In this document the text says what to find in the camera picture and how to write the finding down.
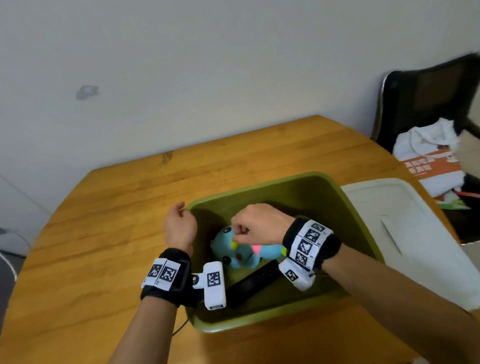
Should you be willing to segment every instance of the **wooden table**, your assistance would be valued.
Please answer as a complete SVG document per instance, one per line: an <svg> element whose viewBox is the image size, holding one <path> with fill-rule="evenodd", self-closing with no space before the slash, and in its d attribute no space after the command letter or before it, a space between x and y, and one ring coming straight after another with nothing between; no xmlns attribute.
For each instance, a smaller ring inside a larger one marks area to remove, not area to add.
<svg viewBox="0 0 480 364"><path fill-rule="evenodd" d="M320 116L91 171L42 230L25 261L0 339L0 363L105 363L165 249L169 206L307 171L340 185L407 169L361 134ZM178 311L176 326L185 320ZM415 353L353 298L257 325L202 334L187 325L170 363L401 363Z"/></svg>

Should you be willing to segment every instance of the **chair backrest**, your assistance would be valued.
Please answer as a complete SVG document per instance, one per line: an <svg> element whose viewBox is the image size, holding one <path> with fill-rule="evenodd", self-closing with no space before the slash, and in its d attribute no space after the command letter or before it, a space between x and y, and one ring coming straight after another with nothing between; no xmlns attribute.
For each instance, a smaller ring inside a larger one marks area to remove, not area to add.
<svg viewBox="0 0 480 364"><path fill-rule="evenodd" d="M372 140L391 153L400 133L440 117L454 120L460 134L479 82L478 53L423 70L390 72L380 89Z"/></svg>

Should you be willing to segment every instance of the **green bin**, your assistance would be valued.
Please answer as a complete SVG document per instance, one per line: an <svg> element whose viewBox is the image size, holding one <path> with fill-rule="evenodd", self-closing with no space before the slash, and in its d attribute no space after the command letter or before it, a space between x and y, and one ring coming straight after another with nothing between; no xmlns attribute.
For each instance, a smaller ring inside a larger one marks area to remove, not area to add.
<svg viewBox="0 0 480 364"><path fill-rule="evenodd" d="M220 229L230 225L237 212L256 203L271 204L292 216L308 216L331 228L346 245L384 261L375 240L341 188L326 174L308 172L190 203L187 208L198 222L193 242L193 272L202 272L205 263L216 260L208 245ZM266 263L263 259L259 267ZM226 287L252 272L253 269L227 267L224 271ZM297 290L287 279L280 277L239 307L229 307L227 302L224 309L208 311L200 304L195 311L187 308L187 314L196 329L217 332L340 300L346 295L328 276L318 275L314 285L306 292Z"/></svg>

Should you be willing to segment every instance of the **blue plush toy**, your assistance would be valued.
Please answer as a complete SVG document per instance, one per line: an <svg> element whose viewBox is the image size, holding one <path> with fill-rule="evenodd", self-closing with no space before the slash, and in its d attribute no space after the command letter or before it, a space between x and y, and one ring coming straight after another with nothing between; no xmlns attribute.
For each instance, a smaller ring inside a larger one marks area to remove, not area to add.
<svg viewBox="0 0 480 364"><path fill-rule="evenodd" d="M213 254L224 264L230 264L232 268L255 268L260 259L277 259L287 255L283 245L246 245L232 241L235 235L231 226L223 228L210 243Z"/></svg>

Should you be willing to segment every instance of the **hand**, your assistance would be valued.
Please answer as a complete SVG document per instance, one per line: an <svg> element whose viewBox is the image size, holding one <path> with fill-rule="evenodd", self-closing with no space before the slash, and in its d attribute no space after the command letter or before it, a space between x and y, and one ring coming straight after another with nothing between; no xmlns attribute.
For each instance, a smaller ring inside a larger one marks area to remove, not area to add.
<svg viewBox="0 0 480 364"><path fill-rule="evenodd" d="M183 250L190 257L193 254L192 243L197 234L197 220L185 203L178 202L168 210L165 218L165 244L169 248Z"/></svg>
<svg viewBox="0 0 480 364"><path fill-rule="evenodd" d="M268 204L248 205L234 217L232 240L239 244L275 245L282 244L283 237L295 221Z"/></svg>

